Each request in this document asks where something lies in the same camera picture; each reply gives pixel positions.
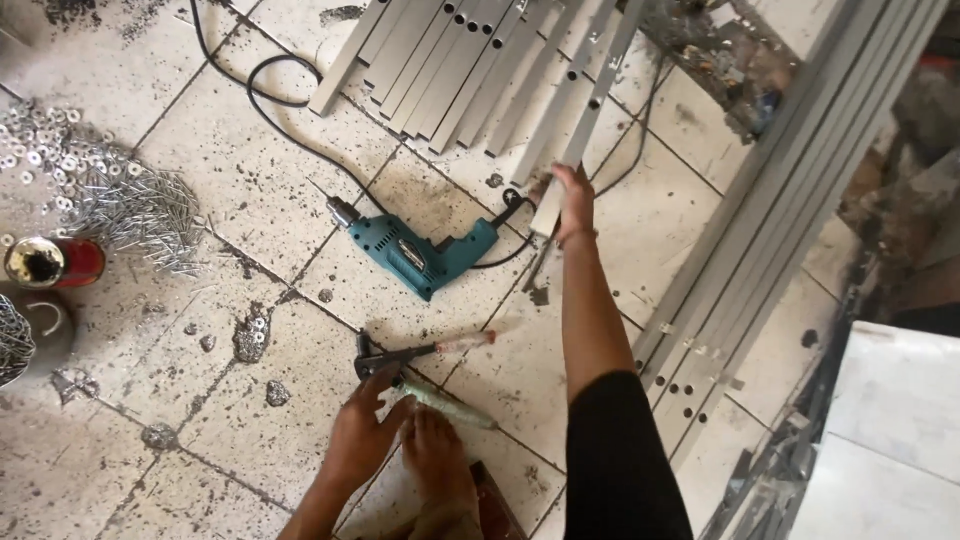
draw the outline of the black sleeve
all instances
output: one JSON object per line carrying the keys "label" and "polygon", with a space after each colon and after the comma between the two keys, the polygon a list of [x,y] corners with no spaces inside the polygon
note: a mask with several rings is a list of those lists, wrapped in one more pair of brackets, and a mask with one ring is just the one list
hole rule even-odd
{"label": "black sleeve", "polygon": [[569,418],[567,539],[693,538],[636,375],[595,380],[574,398]]}

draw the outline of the electric drill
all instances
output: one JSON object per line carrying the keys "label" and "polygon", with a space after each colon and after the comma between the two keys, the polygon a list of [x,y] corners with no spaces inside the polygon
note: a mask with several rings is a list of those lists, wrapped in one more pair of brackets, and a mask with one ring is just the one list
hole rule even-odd
{"label": "electric drill", "polygon": [[492,222],[481,217],[463,238],[448,236],[437,246],[417,236],[395,215],[363,217],[340,197],[327,197],[326,207],[353,243],[430,302],[434,292],[460,277],[493,247],[499,238],[497,228],[524,202],[513,189],[504,191],[503,199],[507,209]]}

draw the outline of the dirty floor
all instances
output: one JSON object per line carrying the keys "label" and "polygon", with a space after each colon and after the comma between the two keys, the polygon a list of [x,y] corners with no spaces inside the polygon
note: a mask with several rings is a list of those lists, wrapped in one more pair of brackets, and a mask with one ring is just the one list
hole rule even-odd
{"label": "dirty floor", "polygon": [[[557,258],[546,262],[533,297],[517,285],[536,255],[527,250],[467,273],[426,304],[335,229],[313,184],[367,214],[372,205],[345,176],[272,132],[245,92],[204,61],[187,0],[0,4],[32,44],[0,37],[0,106],[19,96],[82,110],[145,163],[180,171],[209,220],[199,255],[209,269],[196,280],[111,255],[99,282],[69,293],[78,339],[66,374],[80,384],[61,384],[63,398],[49,380],[0,393],[6,538],[272,538],[318,470],[333,417],[356,384],[356,332],[367,329],[384,347],[398,348],[481,328],[503,333],[493,346],[427,357],[416,367],[499,421],[499,431],[461,429],[469,453],[484,460],[529,536],[561,538],[566,418]],[[200,4],[208,46],[242,79],[284,50],[326,71],[361,12],[344,0]],[[585,4],[588,10],[596,0]],[[756,4],[801,56],[832,7],[829,0],[812,8],[790,0]],[[414,231],[435,241],[461,236],[476,218],[500,212],[503,187],[494,175],[509,178],[550,83],[585,31],[587,18],[578,19],[496,160],[483,155],[482,143],[436,156],[422,141],[389,133],[365,95],[362,70],[328,118],[266,109],[285,129],[339,156]],[[598,186],[634,158],[652,56],[636,36],[602,106],[584,158]],[[578,83],[582,104],[590,82]],[[262,85],[307,99],[315,82],[286,65],[266,70]],[[639,166],[596,203],[603,262],[631,338],[749,150],[679,70],[658,96]],[[560,154],[575,109],[564,113],[539,170]],[[39,207],[51,191],[43,182],[17,181],[20,170],[0,174],[0,233],[47,233],[57,216]],[[511,220],[514,229],[501,232],[489,259],[519,245],[530,217],[525,210]],[[842,222],[826,225],[740,370],[745,386],[722,401],[679,470],[695,531],[719,502],[741,450],[763,440],[816,364],[841,269],[855,248]],[[256,362],[234,343],[252,314],[269,324]],[[375,537],[405,521],[419,504],[412,491],[393,452],[350,500],[337,536]]]}

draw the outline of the glue can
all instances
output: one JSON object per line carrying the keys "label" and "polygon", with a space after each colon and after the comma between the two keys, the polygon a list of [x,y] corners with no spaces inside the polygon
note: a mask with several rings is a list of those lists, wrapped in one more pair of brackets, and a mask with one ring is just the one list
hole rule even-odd
{"label": "glue can", "polygon": [[66,236],[21,238],[4,257],[10,279],[30,289],[89,285],[100,279],[106,263],[96,243]]}

